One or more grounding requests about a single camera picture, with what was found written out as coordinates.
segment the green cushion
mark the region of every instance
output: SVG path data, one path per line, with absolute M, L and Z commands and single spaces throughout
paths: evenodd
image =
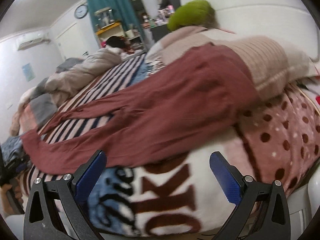
M 212 7 L 206 0 L 194 0 L 180 6 L 169 18 L 168 29 L 175 31 L 183 26 L 202 25 L 212 11 Z

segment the blue gripper pad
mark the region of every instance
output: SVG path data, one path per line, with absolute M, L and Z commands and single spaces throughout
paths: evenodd
M 83 172 L 75 185 L 74 199 L 77 203 L 84 203 L 88 199 L 94 185 L 97 183 L 100 175 L 104 171 L 106 163 L 107 157 L 103 151 L 100 151 L 95 159 L 91 160 L 91 164 Z
M 209 163 L 210 168 L 219 182 L 220 187 L 222 188 L 228 201 L 230 203 L 239 205 L 241 202 L 241 187 L 228 169 L 230 164 L 225 160 L 220 152 L 212 153 Z

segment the person's arm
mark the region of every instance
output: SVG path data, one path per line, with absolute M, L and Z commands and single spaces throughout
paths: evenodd
M 11 188 L 12 188 L 12 185 L 9 185 L 9 184 L 4 184 L 0 188 L 1 206 L 2 206 L 2 209 L 3 209 L 3 212 L 1 212 L 1 215 L 3 217 L 7 217 L 7 216 L 10 216 L 10 215 L 15 215 L 12 207 L 10 206 L 9 200 L 7 198 L 7 195 L 6 195 L 7 191 L 9 189 L 11 189 Z M 16 199 L 18 199 L 19 202 L 22 204 L 23 203 L 23 199 L 22 199 L 22 193 L 21 193 L 20 186 L 17 186 L 14 189 L 14 192 L 15 192 Z

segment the air conditioner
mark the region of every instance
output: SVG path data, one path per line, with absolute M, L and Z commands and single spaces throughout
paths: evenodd
M 38 45 L 44 41 L 50 41 L 46 34 L 42 31 L 26 33 L 17 38 L 17 48 L 18 50 L 27 49 Z

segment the ceiling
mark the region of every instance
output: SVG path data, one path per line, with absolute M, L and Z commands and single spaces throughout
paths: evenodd
M 15 0 L 0 22 L 0 39 L 27 29 L 47 27 L 80 0 Z

